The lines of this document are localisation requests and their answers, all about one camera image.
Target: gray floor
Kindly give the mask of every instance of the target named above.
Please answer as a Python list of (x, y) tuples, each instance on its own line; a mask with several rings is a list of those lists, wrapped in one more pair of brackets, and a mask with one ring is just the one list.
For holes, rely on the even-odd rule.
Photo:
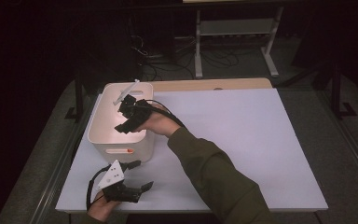
[[(275, 78), (270, 77), (259, 51), (260, 39), (246, 46), (225, 45), (219, 50), (210, 49), (216, 40), (205, 42), (203, 47), (208, 50), (203, 51), (202, 56), (203, 78), (267, 77), (272, 84), (281, 83), (302, 71), (291, 66), (299, 42), (300, 39), (294, 37), (277, 39), (271, 52), (280, 72)], [(167, 64), (166, 59), (159, 57), (149, 59), (152, 64), (144, 66), (144, 81), (192, 79), (193, 54), (191, 51), (181, 52), (183, 56), (176, 58), (177, 65), (172, 61)], [(329, 209), (315, 214), (274, 215), (285, 224), (358, 223), (358, 116), (337, 119), (328, 106), (329, 87), (325, 91), (313, 90), (310, 86), (313, 77), (314, 74), (289, 88), (279, 89), (279, 93)], [(345, 77), (342, 85), (342, 101), (350, 103), (358, 114), (356, 86)], [(76, 136), (84, 128), (84, 123), (64, 119), (72, 106), (75, 106), (74, 83), (68, 86), (57, 103), (2, 211), (0, 223), (78, 223), (81, 219), (81, 215), (68, 216), (54, 209), (70, 168)], [(109, 222), (125, 223), (126, 217), (126, 214), (113, 214)]]

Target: human hand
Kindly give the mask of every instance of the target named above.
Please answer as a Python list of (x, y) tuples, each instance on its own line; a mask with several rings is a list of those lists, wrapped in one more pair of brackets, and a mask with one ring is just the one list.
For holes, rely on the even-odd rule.
[(113, 209), (119, 204), (121, 204), (121, 202), (108, 202), (103, 196), (103, 192), (100, 191), (95, 196), (94, 202), (91, 204), (87, 214), (95, 219), (105, 222), (109, 218)]
[[(164, 109), (161, 105), (152, 105), (158, 109)], [(141, 126), (134, 130), (134, 132), (140, 132), (141, 130), (150, 130), (153, 133), (162, 134), (168, 138), (180, 128), (181, 126), (175, 121), (165, 117), (159, 112), (153, 112), (149, 119), (145, 121)]]

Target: white tabletop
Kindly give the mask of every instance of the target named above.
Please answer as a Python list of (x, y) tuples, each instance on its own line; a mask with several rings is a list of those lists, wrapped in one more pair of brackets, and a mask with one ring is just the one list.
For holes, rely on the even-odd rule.
[[(328, 208), (275, 89), (169, 91), (155, 92), (154, 97), (198, 138), (211, 140), (225, 150), (236, 168), (259, 184), (271, 211)], [(86, 211), (89, 181), (107, 165), (87, 139), (89, 126), (56, 205), (59, 211)], [(138, 203), (122, 203), (117, 210), (209, 211), (167, 147), (165, 136), (156, 137), (152, 159), (126, 171), (125, 178), (127, 187), (139, 188), (149, 181), (154, 185)]]

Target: olive green jacket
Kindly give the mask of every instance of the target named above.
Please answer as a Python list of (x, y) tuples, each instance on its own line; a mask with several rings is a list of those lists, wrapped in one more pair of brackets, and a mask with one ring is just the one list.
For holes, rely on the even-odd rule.
[(276, 224), (258, 185), (237, 171), (228, 155), (213, 142), (180, 128), (168, 140), (168, 147), (222, 223)]

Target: white plastic container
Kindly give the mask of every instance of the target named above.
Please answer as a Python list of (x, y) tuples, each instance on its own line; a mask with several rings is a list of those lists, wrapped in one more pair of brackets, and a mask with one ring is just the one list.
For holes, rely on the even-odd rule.
[[(138, 133), (119, 133), (115, 127), (127, 119), (118, 112), (121, 103), (113, 102), (123, 90), (133, 83), (112, 83), (107, 85), (92, 116), (88, 139), (110, 163), (115, 160), (131, 162), (150, 160), (154, 150), (155, 134), (142, 130)], [(136, 100), (153, 100), (153, 86), (139, 82), (131, 90), (130, 95)]]

